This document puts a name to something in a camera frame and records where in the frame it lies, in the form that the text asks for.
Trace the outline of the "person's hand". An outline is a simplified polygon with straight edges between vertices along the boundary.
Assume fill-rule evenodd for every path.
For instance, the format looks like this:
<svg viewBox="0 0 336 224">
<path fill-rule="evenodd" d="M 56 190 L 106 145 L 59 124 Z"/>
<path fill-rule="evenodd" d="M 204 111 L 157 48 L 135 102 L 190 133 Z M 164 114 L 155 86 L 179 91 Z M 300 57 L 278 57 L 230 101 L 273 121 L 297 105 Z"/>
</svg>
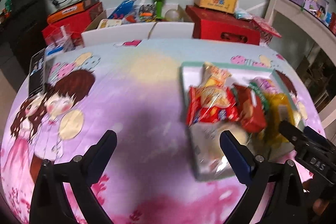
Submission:
<svg viewBox="0 0 336 224">
<path fill-rule="evenodd" d="M 314 179 L 303 184 L 307 207 L 321 221 L 335 219 L 335 185 L 329 186 Z"/>
</svg>

